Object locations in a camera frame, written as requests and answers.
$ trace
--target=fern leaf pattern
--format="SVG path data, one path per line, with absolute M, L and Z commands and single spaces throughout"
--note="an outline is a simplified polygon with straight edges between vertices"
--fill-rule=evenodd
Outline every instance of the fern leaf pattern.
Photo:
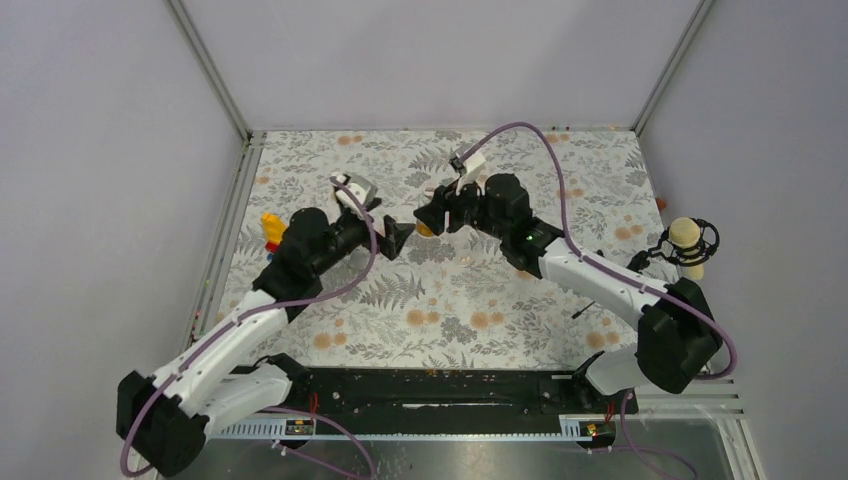
M 223 295 L 210 279 L 208 330 L 233 309 L 268 264 L 260 217 L 284 223 L 298 209 L 318 207 L 332 221 L 338 212 L 328 183 L 336 171 L 362 175 L 378 186 L 374 211 L 400 222 L 425 188 L 446 185 L 455 174 L 447 160 L 484 132 L 301 131 L 270 132 L 232 259 L 221 259 Z M 550 158 L 532 133 L 495 137 L 481 152 L 480 177 L 513 173 L 530 193 L 534 213 L 559 226 L 560 199 L 575 240 L 602 250 L 619 264 L 653 245 L 662 226 L 635 136 L 630 132 L 547 131 L 565 174 L 558 192 Z M 323 293 L 347 285 L 361 272 L 368 251 L 358 248 L 321 277 Z M 676 272 L 654 262 L 647 273 L 674 281 Z M 580 365 L 599 349 L 635 341 L 623 321 L 600 306 L 571 318 L 590 300 L 562 285 L 516 271 L 498 240 L 468 227 L 454 234 L 414 234 L 397 259 L 378 258 L 373 271 L 344 295 L 311 305 L 254 348 L 243 362 L 287 352 L 309 365 L 466 368 L 561 368 Z

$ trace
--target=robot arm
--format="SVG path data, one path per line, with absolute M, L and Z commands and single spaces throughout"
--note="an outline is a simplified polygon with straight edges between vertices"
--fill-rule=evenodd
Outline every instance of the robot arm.
M 342 174 L 334 179 L 366 211 L 380 205 L 377 188 L 366 179 Z M 121 381 L 118 435 L 126 439 L 133 425 L 138 425 L 132 447 L 163 475 L 185 468 L 212 433 L 288 396 L 291 381 L 274 364 L 229 383 L 222 381 L 259 342 L 294 320 L 308 302 L 284 310 L 260 311 L 262 307 L 317 297 L 324 272 L 356 247 L 370 245 L 366 214 L 338 188 L 336 199 L 341 215 L 333 223 L 317 208 L 295 212 L 271 263 L 253 282 L 253 290 L 202 339 L 151 376 L 132 372 Z M 415 226 L 398 224 L 388 215 L 383 220 L 384 233 L 377 235 L 377 246 L 393 260 Z M 138 423 L 145 408 L 149 410 L 144 421 Z
M 680 393 L 721 347 L 718 334 L 692 314 L 646 291 L 653 287 L 666 292 L 712 318 L 694 282 L 683 278 L 669 285 L 578 246 L 580 258 L 563 241 L 562 230 L 533 215 L 527 191 L 514 175 L 492 175 L 481 188 L 463 182 L 467 172 L 458 168 L 455 159 L 451 165 L 460 178 L 437 188 L 431 202 L 415 210 L 420 222 L 435 235 L 468 225 L 498 238 L 501 252 L 515 268 L 581 292 L 637 331 L 636 345 L 600 352 L 577 369 L 575 376 L 585 379 L 596 394 L 612 395 L 646 383 Z M 641 287 L 611 277 L 586 259 Z

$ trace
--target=purple cable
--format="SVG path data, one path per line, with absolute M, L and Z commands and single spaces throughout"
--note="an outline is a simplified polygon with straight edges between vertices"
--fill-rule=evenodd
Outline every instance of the purple cable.
M 694 465 L 692 465 L 688 460 L 681 457 L 680 455 L 678 455 L 674 452 L 670 452 L 668 450 L 663 450 L 661 448 L 641 447 L 641 446 L 637 446 L 636 444 L 633 443 L 633 439 L 630 438 L 630 432 L 627 431 L 627 422 L 624 419 L 625 409 L 627 408 L 627 401 L 630 400 L 631 398 L 633 398 L 633 390 L 628 391 L 624 395 L 624 401 L 621 402 L 621 413 L 619 414 L 621 416 L 621 431 L 624 433 L 624 439 L 627 441 L 627 446 L 626 447 L 622 446 L 622 447 L 619 447 L 619 448 L 622 449 L 622 450 L 633 450 L 633 453 L 636 454 L 636 457 L 638 457 L 639 460 L 641 460 L 642 463 L 645 464 L 645 466 L 647 466 L 648 468 L 653 470 L 654 473 L 656 473 L 657 475 L 659 475 L 663 478 L 668 478 L 668 479 L 671 479 L 671 480 L 685 480 L 683 478 L 675 477 L 673 475 L 669 475 L 669 474 L 665 473 L 659 467 L 657 467 L 653 463 L 649 462 L 648 459 L 645 458 L 644 455 L 642 455 L 642 452 L 650 452 L 650 453 L 656 453 L 656 454 L 660 454 L 660 455 L 668 455 L 669 457 L 674 458 L 675 460 L 682 463 L 683 465 L 686 465 L 686 468 L 688 468 L 689 470 L 692 471 L 693 474 L 695 474 L 695 480 L 698 480 L 698 478 L 699 478 L 698 477 L 698 470 L 695 468 Z
M 565 452 L 565 453 L 587 453 L 587 452 L 591 452 L 592 455 L 641 451 L 641 452 L 645 452 L 645 453 L 653 453 L 654 455 L 665 455 L 667 457 L 671 457 L 671 458 L 677 460 L 678 462 L 680 462 L 681 464 L 686 466 L 686 468 L 688 468 L 695 475 L 694 480 L 698 480 L 700 478 L 700 476 L 698 475 L 698 470 L 695 468 L 695 465 L 692 465 L 692 463 L 689 460 L 686 460 L 682 456 L 680 456 L 680 455 L 678 455 L 678 454 L 676 454 L 676 453 L 674 453 L 670 450 L 664 450 L 662 448 L 646 447 L 644 445 L 613 445 L 612 447 L 609 447 L 609 448 L 596 448 L 596 449 L 593 449 L 593 450 L 584 450 L 582 448 L 569 448 L 569 449 L 562 450 L 562 451 Z M 668 474 L 660 472 L 660 475 L 667 476 Z
M 286 308 L 286 307 L 297 307 L 297 306 L 302 306 L 302 305 L 311 305 L 313 303 L 323 302 L 324 300 L 329 300 L 331 298 L 335 298 L 335 297 L 344 295 L 345 293 L 353 290 L 353 288 L 359 282 L 361 282 L 362 280 L 365 279 L 365 277 L 368 275 L 368 272 L 371 270 L 371 267 L 374 266 L 374 260 L 377 258 L 377 232 L 376 232 L 376 230 L 374 230 L 374 221 L 371 218 L 371 216 L 368 215 L 368 211 L 365 209 L 365 206 L 362 205 L 362 203 L 356 198 L 356 195 L 354 195 L 353 192 L 350 191 L 350 189 L 348 189 L 342 183 L 337 181 L 335 178 L 331 178 L 330 182 L 334 186 L 339 188 L 342 192 L 344 192 L 345 195 L 350 197 L 350 199 L 353 201 L 353 204 L 356 206 L 356 209 L 362 215 L 362 218 L 365 221 L 365 226 L 368 228 L 368 237 L 369 237 L 369 240 L 371 242 L 371 249 L 370 249 L 370 256 L 368 257 L 368 263 L 365 265 L 365 268 L 362 270 L 362 272 L 360 272 L 359 275 L 357 275 L 356 278 L 354 278 L 353 281 L 351 281 L 349 284 L 347 284 L 344 287 L 336 290 L 335 292 L 326 293 L 324 295 L 319 295 L 319 296 L 314 297 L 314 298 L 304 298 L 304 299 L 300 299 L 300 300 L 288 300 L 288 301 L 285 301 L 285 302 L 277 302 L 277 303 L 273 303 L 273 304 L 270 304 L 270 305 L 263 305 L 261 307 L 256 307 L 256 308 L 247 310 L 246 312 L 244 312 L 244 313 L 242 313 L 241 315 L 238 316 L 238 318 L 236 319 L 236 322 L 228 322 L 223 327 L 221 327 L 219 330 L 216 330 L 215 333 L 204 338 L 203 342 L 200 344 L 200 346 L 197 347 L 197 350 L 195 350 L 191 355 L 188 356 L 188 358 L 185 359 L 185 361 L 183 363 L 180 364 L 179 368 L 177 369 L 177 371 L 179 373 L 182 373 L 182 372 L 188 370 L 188 367 L 191 366 L 191 364 L 194 362 L 195 359 L 197 359 L 197 357 L 199 357 L 210 346 L 212 346 L 212 344 L 215 343 L 219 338 L 224 336 L 225 333 L 230 331 L 230 329 L 235 327 L 237 324 L 241 325 L 241 323 L 246 318 L 253 316 L 257 313 L 265 312 L 265 311 L 268 311 L 268 310 L 277 310 L 277 309 Z M 121 473 L 125 477 L 129 477 L 129 478 L 139 477 L 139 476 L 144 475 L 145 473 L 149 472 L 150 469 L 153 468 L 152 465 L 148 465 L 148 466 L 146 466 L 146 467 L 144 467 L 140 470 L 137 470 L 135 472 L 130 470 L 129 466 L 127 465 L 127 461 L 129 460 L 129 455 L 130 455 L 130 448 L 132 447 L 133 440 L 135 440 L 135 436 L 138 433 L 138 429 L 141 426 L 142 420 L 144 420 L 144 417 L 147 416 L 147 412 L 150 411 L 150 408 L 153 406 L 153 404 L 156 402 L 156 400 L 160 396 L 162 396 L 162 394 L 165 393 L 165 390 L 167 390 L 168 387 L 172 383 L 174 383 L 176 380 L 177 380 L 177 375 L 171 375 L 168 378 L 166 378 L 165 381 L 162 382 L 162 385 L 160 385 L 159 388 L 157 388 L 156 391 L 153 392 L 152 395 L 150 395 L 150 398 L 147 399 L 147 402 L 145 402 L 145 404 L 141 407 L 141 410 L 139 410 L 138 415 L 136 415 L 135 420 L 133 421 L 133 424 L 130 427 L 130 431 L 127 433 L 127 438 L 124 441 L 124 446 L 121 449 L 121 460 L 120 460 L 121 461 Z M 345 433 L 345 435 L 348 435 L 347 430 L 341 429 L 341 427 L 338 426 L 338 424 L 331 423 L 331 425 L 333 425 L 336 428 L 339 428 L 342 433 Z M 368 456 L 368 453 L 365 452 L 365 450 L 362 450 L 362 451 L 365 454 L 366 459 L 368 460 L 368 464 L 373 465 L 373 461 L 371 460 L 371 457 Z
M 368 463 L 368 469 L 371 473 L 369 475 L 359 475 L 358 473 L 348 472 L 346 470 L 342 470 L 341 468 L 339 468 L 339 467 L 337 467 L 337 466 L 335 466 L 331 463 L 325 462 L 324 460 L 321 460 L 321 459 L 315 458 L 311 455 L 308 455 L 306 453 L 303 453 L 300 450 L 288 449 L 288 450 L 286 450 L 287 452 L 292 453 L 292 454 L 294 454 L 294 455 L 296 455 L 296 456 L 298 456 L 298 457 L 300 457 L 304 460 L 307 460 L 307 461 L 310 461 L 312 463 L 321 465 L 324 468 L 330 469 L 330 470 L 338 473 L 339 475 L 344 475 L 346 477 L 352 477 L 352 478 L 356 478 L 358 480 L 370 480 L 370 479 L 377 476 L 377 467 L 376 467 L 376 465 L 374 465 L 374 460 L 371 458 L 370 455 L 368 455 L 368 451 L 365 450 L 365 445 L 363 445 L 362 442 L 358 438 L 356 438 L 356 436 L 354 436 L 346 428 L 342 427 L 341 425 L 339 425 L 335 421 L 330 420 L 329 418 L 327 418 L 323 415 L 318 415 L 317 413 L 303 412 L 301 410 L 293 410 L 291 408 L 268 407 L 266 409 L 263 409 L 262 411 L 263 412 L 288 413 L 288 414 L 293 414 L 293 415 L 302 415 L 304 417 L 309 417 L 309 418 L 311 418 L 315 421 L 320 420 L 320 421 L 326 423 L 327 425 L 330 425 L 331 427 L 333 427 L 336 430 L 338 430 L 339 432 L 341 432 L 344 436 L 349 438 L 353 442 L 353 444 L 356 445 L 356 448 L 358 448 L 359 451 L 362 452 L 362 455 L 365 456 L 365 461 Z
M 681 300 L 678 300 L 677 298 L 669 295 L 666 292 L 663 292 L 661 290 L 658 290 L 654 287 L 650 287 L 650 286 L 647 286 L 647 285 L 645 285 L 643 287 L 643 285 L 641 283 L 639 283 L 638 281 L 633 280 L 626 275 L 622 275 L 621 273 L 618 273 L 615 270 L 610 269 L 606 265 L 598 263 L 597 261 L 595 261 L 594 259 L 592 259 L 590 257 L 584 257 L 583 256 L 583 253 L 580 251 L 580 249 L 577 247 L 577 244 L 574 243 L 574 240 L 571 238 L 571 233 L 568 231 L 568 215 L 567 215 L 567 207 L 566 207 L 566 202 L 565 202 L 565 177 L 562 174 L 562 167 L 560 167 L 560 165 L 559 165 L 559 160 L 557 159 L 556 153 L 554 152 L 554 148 L 551 146 L 550 142 L 548 142 L 548 139 L 545 138 L 545 134 L 542 133 L 542 131 L 539 130 L 535 125 L 532 125 L 532 124 L 527 123 L 527 122 L 513 122 L 513 123 L 508 123 L 506 125 L 503 125 L 501 127 L 498 127 L 496 129 L 492 130 L 488 135 L 483 137 L 482 140 L 480 140 L 479 142 L 474 144 L 474 146 L 472 146 L 464 154 L 462 154 L 459 157 L 459 161 L 461 163 L 465 163 L 465 161 L 471 155 L 474 155 L 474 153 L 477 152 L 477 150 L 480 150 L 480 147 L 482 147 L 486 142 L 488 142 L 489 140 L 494 138 L 496 135 L 498 135 L 498 134 L 500 134 L 500 133 L 502 133 L 506 130 L 510 130 L 510 129 L 517 128 L 517 127 L 524 127 L 524 128 L 527 128 L 527 129 L 533 131 L 533 133 L 535 133 L 539 137 L 539 139 L 542 141 L 542 143 L 545 145 L 545 148 L 548 150 L 548 154 L 550 154 L 550 156 L 551 156 L 551 160 L 553 160 L 553 162 L 554 162 L 554 169 L 556 170 L 557 182 L 559 182 L 559 191 L 560 191 L 560 195 L 559 195 L 560 198 L 559 199 L 560 199 L 560 213 L 561 213 L 561 216 L 562 216 L 562 233 L 563 233 L 563 238 L 565 239 L 565 244 L 568 245 L 569 250 L 571 250 L 572 253 L 577 255 L 577 258 L 580 259 L 581 261 L 585 261 L 589 265 L 592 265 L 593 267 L 604 272 L 605 274 L 609 275 L 610 277 L 615 278 L 616 280 L 622 281 L 622 282 L 630 285 L 631 287 L 644 288 L 644 290 L 646 292 L 650 293 L 651 295 L 655 295 L 655 296 L 657 296 L 657 297 L 659 297 L 659 298 L 661 298 L 661 299 L 663 299 L 667 302 L 670 302 L 670 303 L 682 308 L 683 310 L 690 313 L 691 315 L 694 315 L 695 318 L 697 318 L 698 320 L 700 320 L 701 322 L 706 324 L 713 331 L 715 331 L 719 335 L 719 337 L 721 337 L 721 339 L 724 341 L 724 344 L 727 345 L 727 350 L 728 350 L 728 353 L 730 354 L 730 361 L 728 362 L 727 367 L 725 367 L 724 370 L 722 370 L 718 373 L 698 375 L 695 378 L 697 378 L 699 380 L 713 380 L 713 379 L 717 379 L 717 378 L 724 378 L 724 377 L 730 375 L 731 373 L 733 373 L 733 370 L 736 369 L 736 363 L 737 363 L 737 360 L 736 360 L 737 359 L 736 345 L 733 343 L 733 340 L 731 340 L 730 335 L 727 333 L 727 331 L 725 331 L 724 328 L 722 328 L 719 324 L 717 324 L 715 321 L 713 321 L 713 319 L 704 315 L 702 312 L 700 312 L 696 308 L 688 305 L 687 303 L 685 303 Z

